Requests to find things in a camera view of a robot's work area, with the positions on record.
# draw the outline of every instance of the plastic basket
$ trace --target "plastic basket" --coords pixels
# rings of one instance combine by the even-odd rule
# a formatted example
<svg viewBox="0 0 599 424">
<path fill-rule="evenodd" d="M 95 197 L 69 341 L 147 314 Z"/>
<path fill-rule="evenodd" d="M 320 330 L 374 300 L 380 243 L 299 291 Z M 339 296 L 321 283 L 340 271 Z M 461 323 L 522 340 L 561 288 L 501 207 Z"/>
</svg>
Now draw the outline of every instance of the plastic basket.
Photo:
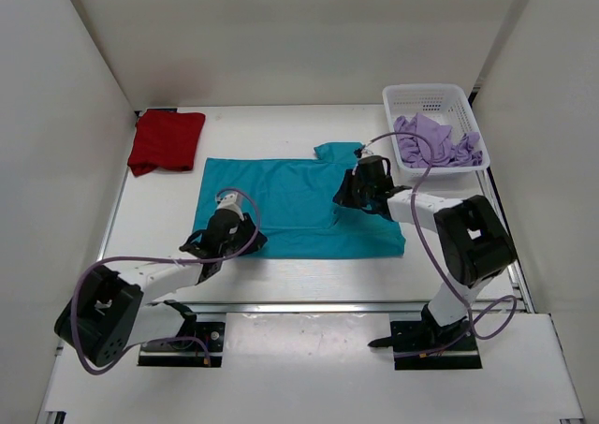
<svg viewBox="0 0 599 424">
<path fill-rule="evenodd" d="M 404 115 L 408 120 L 417 113 L 426 115 L 438 124 L 451 124 L 453 131 L 451 139 L 458 143 L 466 132 L 475 131 L 480 134 L 475 116 L 468 104 L 464 91 L 455 84 L 403 84 L 389 85 L 383 90 L 385 112 L 389 130 L 394 131 L 393 125 L 398 117 Z M 410 168 L 402 162 L 400 149 L 396 136 L 392 136 L 395 158 L 400 166 L 403 178 L 411 180 L 424 173 L 425 168 Z M 483 154 L 482 164 L 477 167 L 435 167 L 431 169 L 429 177 L 440 178 L 447 176 L 463 175 L 474 171 L 481 171 L 489 167 L 490 159 L 485 141 L 480 140 L 475 150 Z"/>
</svg>

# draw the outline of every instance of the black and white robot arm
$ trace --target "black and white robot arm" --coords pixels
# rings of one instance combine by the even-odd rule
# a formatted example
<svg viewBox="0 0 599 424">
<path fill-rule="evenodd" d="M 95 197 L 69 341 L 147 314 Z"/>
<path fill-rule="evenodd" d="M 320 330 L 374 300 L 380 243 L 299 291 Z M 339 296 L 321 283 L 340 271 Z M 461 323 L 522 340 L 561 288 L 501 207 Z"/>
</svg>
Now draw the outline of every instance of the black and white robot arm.
<svg viewBox="0 0 599 424">
<path fill-rule="evenodd" d="M 414 193 L 406 186 L 396 187 L 388 159 L 378 155 L 360 158 L 354 169 L 346 171 L 333 201 L 398 223 L 416 224 L 415 212 L 418 226 L 438 234 L 449 275 L 422 310 L 418 330 L 431 348 L 455 341 L 467 329 L 469 306 L 495 276 L 516 260 L 514 243 L 485 197 L 443 198 Z M 393 343 L 389 337 L 371 346 Z"/>
<path fill-rule="evenodd" d="M 173 260 L 171 264 L 145 263 L 122 272 L 104 265 L 93 269 L 78 296 L 75 325 L 83 355 L 96 367 L 103 367 L 132 345 L 193 336 L 196 315 L 175 300 L 160 299 L 210 279 L 221 269 L 223 257 L 250 254 L 262 248 L 267 239 L 256 233 L 250 215 L 241 211 L 241 202 L 238 193 L 223 197 L 206 229 L 192 234 L 169 257 Z M 247 246 L 255 233 L 256 237 Z M 190 260 L 190 255 L 197 258 L 197 263 L 176 262 Z M 72 325 L 69 302 L 54 331 L 74 345 Z"/>
</svg>

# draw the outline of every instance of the folded cloth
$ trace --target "folded cloth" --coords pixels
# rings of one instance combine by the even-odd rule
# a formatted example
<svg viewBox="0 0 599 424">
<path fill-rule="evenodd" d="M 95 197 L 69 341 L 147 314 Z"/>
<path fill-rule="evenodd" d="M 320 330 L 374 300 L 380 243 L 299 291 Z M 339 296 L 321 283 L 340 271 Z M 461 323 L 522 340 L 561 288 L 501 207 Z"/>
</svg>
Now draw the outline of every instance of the folded cloth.
<svg viewBox="0 0 599 424">
<path fill-rule="evenodd" d="M 477 132 L 464 134 L 460 142 L 454 145 L 451 141 L 451 125 L 438 124 L 421 113 L 417 113 L 410 121 L 402 115 L 396 120 L 393 128 L 397 132 L 413 132 L 427 139 L 434 149 L 434 167 L 474 167 L 482 164 L 482 151 L 475 151 L 475 145 L 480 140 Z M 429 165 L 431 150 L 423 139 L 397 136 L 397 142 L 406 166 L 426 168 Z"/>
<path fill-rule="evenodd" d="M 247 192 L 269 239 L 247 257 L 344 259 L 401 256 L 405 238 L 398 223 L 332 202 L 345 170 L 356 164 L 358 142 L 314 148 L 316 159 L 206 161 L 194 230 L 206 228 L 214 196 L 224 187 Z M 244 211 L 250 212 L 246 201 Z"/>
<path fill-rule="evenodd" d="M 141 176 L 156 168 L 193 169 L 197 141 L 205 121 L 203 113 L 147 110 L 136 125 L 133 149 L 127 162 L 133 175 Z"/>
</svg>

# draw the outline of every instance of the cable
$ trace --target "cable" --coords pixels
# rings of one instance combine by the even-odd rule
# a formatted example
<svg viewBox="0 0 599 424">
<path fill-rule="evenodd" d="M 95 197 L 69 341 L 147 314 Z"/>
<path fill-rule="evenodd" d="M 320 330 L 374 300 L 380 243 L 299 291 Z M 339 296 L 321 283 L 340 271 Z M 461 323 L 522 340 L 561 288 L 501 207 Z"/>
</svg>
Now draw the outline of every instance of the cable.
<svg viewBox="0 0 599 424">
<path fill-rule="evenodd" d="M 390 137 L 390 136 L 411 136 L 411 137 L 415 137 L 417 139 L 421 139 L 429 146 L 429 150 L 431 151 L 431 157 L 433 157 L 433 155 L 434 155 L 434 147 L 432 146 L 432 143 L 428 139 L 426 139 L 425 137 L 422 137 L 419 134 L 416 134 L 413 132 L 408 132 L 408 131 L 394 131 L 394 132 L 387 132 L 386 134 L 382 134 L 378 137 L 375 137 L 371 141 L 369 141 L 366 145 L 364 145 L 362 150 L 368 148 L 370 145 L 372 145 L 376 141 L 378 141 L 380 139 L 384 139 L 385 137 Z M 433 349 L 428 349 L 426 351 L 415 351 L 415 352 L 403 353 L 403 354 L 398 355 L 397 356 L 398 358 L 426 356 L 429 354 L 435 354 L 435 353 L 438 353 L 441 351 L 445 351 L 448 347 L 454 345 L 459 340 L 461 340 L 469 332 L 472 332 L 472 334 L 478 340 L 490 340 L 491 338 L 499 335 L 499 333 L 501 333 L 507 327 L 507 325 L 510 323 L 510 321 L 514 317 L 514 314 L 516 313 L 516 309 L 518 307 L 518 299 L 514 295 L 505 295 L 505 296 L 493 301 L 476 318 L 474 318 L 472 307 L 470 306 L 468 301 L 465 300 L 462 297 L 462 295 L 460 294 L 460 292 L 456 289 L 456 287 L 453 286 L 451 284 L 451 282 L 449 282 L 449 279 L 447 278 L 447 275 L 444 273 L 443 268 L 439 264 L 439 261 L 436 259 L 436 257 L 432 253 L 432 249 L 429 246 L 429 243 L 427 242 L 427 240 L 424 236 L 424 232 L 422 231 L 422 226 L 420 225 L 420 221 L 418 220 L 418 215 L 416 213 L 416 193 L 417 193 L 418 189 L 420 188 L 420 186 L 422 185 L 422 183 L 424 183 L 424 181 L 426 180 L 427 176 L 429 176 L 429 173 L 431 172 L 431 168 L 432 168 L 431 160 L 426 160 L 426 162 L 428 163 L 428 166 L 424 170 L 422 177 L 420 177 L 420 179 L 418 179 L 418 181 L 414 185 L 414 188 L 412 189 L 412 196 L 410 197 L 410 209 L 412 211 L 412 218 L 414 219 L 414 226 L 416 227 L 416 233 L 418 234 L 418 237 L 420 238 L 420 242 L 422 243 L 422 246 L 424 247 L 424 250 L 427 253 L 427 256 L 431 260 L 432 265 L 434 266 L 434 268 L 437 270 L 437 272 L 441 276 L 441 279 L 443 279 L 443 282 L 445 282 L 445 284 L 447 285 L 447 288 L 449 288 L 449 291 L 451 291 L 451 293 L 453 293 L 453 295 L 466 308 L 466 313 L 468 314 L 468 321 L 470 323 L 470 326 L 458 338 L 456 338 L 453 342 L 451 342 L 449 344 L 445 344 L 443 346 L 433 348 Z M 488 312 L 490 312 L 492 309 L 494 309 L 495 306 L 497 306 L 500 303 L 507 301 L 507 300 L 512 301 L 512 309 L 510 310 L 509 315 L 507 316 L 505 321 L 502 323 L 502 325 L 499 328 L 497 328 L 495 331 L 490 333 L 489 335 L 480 335 L 478 333 L 478 331 L 476 330 L 476 327 L 475 327 L 476 323 L 478 321 L 480 321 L 480 319 L 483 316 L 485 316 Z"/>
<path fill-rule="evenodd" d="M 79 280 L 75 284 L 75 290 L 73 292 L 73 299 L 71 300 L 71 307 L 70 307 L 70 322 L 71 322 L 71 336 L 73 338 L 73 347 L 75 348 L 75 352 L 77 353 L 77 358 L 79 359 L 81 366 L 83 367 L 83 369 L 86 372 L 88 372 L 89 374 L 92 374 L 92 375 L 100 375 L 103 373 L 107 373 L 119 362 L 119 360 L 127 353 L 127 351 L 129 351 L 129 349 L 134 347 L 134 345 L 131 345 L 131 346 L 124 348 L 123 351 L 116 356 L 116 359 L 110 365 L 108 365 L 105 368 L 102 368 L 100 370 L 93 368 L 92 365 L 90 365 L 89 362 L 87 361 L 87 358 L 85 358 L 85 355 L 83 354 L 83 348 L 81 347 L 81 339 L 80 339 L 80 335 L 79 335 L 79 329 L 77 328 L 77 319 L 78 319 L 77 318 L 77 309 L 78 309 L 78 305 L 79 305 L 79 296 L 81 293 L 81 288 L 83 286 L 83 283 L 85 282 L 85 279 L 87 279 L 87 276 L 89 276 L 90 273 L 93 270 L 95 270 L 97 267 L 99 267 L 100 265 L 106 265 L 106 264 L 112 263 L 112 262 L 134 261 L 134 262 L 149 262 L 149 263 L 166 263 L 166 264 L 174 264 L 174 265 L 196 265 L 196 264 L 204 264 L 204 263 L 224 262 L 226 260 L 230 260 L 231 258 L 240 256 L 241 254 L 243 254 L 245 252 L 245 250 L 247 248 L 250 247 L 250 245 L 254 242 L 254 240 L 256 239 L 256 237 L 258 235 L 258 232 L 260 230 L 260 210 L 258 209 L 258 206 L 254 202 L 254 200 L 251 199 L 245 192 L 243 192 L 242 190 L 240 190 L 238 188 L 234 188 L 234 187 L 224 188 L 216 194 L 216 197 L 220 197 L 225 192 L 236 192 L 236 193 L 239 193 L 240 195 L 242 195 L 245 199 L 248 200 L 248 202 L 254 209 L 254 214 L 256 215 L 256 229 L 254 230 L 252 237 L 250 237 L 250 240 L 248 240 L 248 242 L 245 243 L 239 251 L 237 251 L 229 256 L 223 256 L 223 257 L 217 257 L 217 258 L 203 258 L 203 259 L 200 259 L 200 258 L 178 258 L 178 259 L 175 259 L 175 258 L 165 258 L 165 257 L 142 257 L 142 256 L 107 257 L 102 260 L 96 261 L 95 263 L 90 265 L 87 268 L 87 270 L 85 270 L 83 272 L 83 274 L 80 276 Z M 191 336 L 189 336 L 189 337 L 172 337 L 172 338 L 160 339 L 159 341 L 161 343 L 171 343 L 171 342 L 184 341 L 184 340 L 193 341 L 193 342 L 199 344 L 201 346 L 202 350 L 204 351 L 204 358 L 206 358 L 209 361 L 209 366 L 210 366 L 210 353 L 208 352 L 208 348 L 206 347 L 204 342 L 202 342 L 199 338 L 191 337 Z"/>
</svg>

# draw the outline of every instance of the blue fabric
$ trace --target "blue fabric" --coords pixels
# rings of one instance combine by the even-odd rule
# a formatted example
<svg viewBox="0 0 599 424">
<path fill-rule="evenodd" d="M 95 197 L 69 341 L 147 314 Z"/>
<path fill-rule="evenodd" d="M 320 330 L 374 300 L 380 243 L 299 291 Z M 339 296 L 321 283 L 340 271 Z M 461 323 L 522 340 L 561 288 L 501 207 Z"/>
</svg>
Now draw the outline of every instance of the blue fabric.
<svg viewBox="0 0 599 424">
<path fill-rule="evenodd" d="M 357 142 L 314 148 L 318 159 L 206 161 L 194 230 L 206 227 L 214 197 L 234 186 L 260 208 L 260 230 L 269 239 L 260 258 L 370 258 L 403 255 L 405 238 L 397 223 L 340 207 L 332 198 L 345 170 L 356 164 Z M 244 212 L 251 206 L 244 201 Z"/>
</svg>

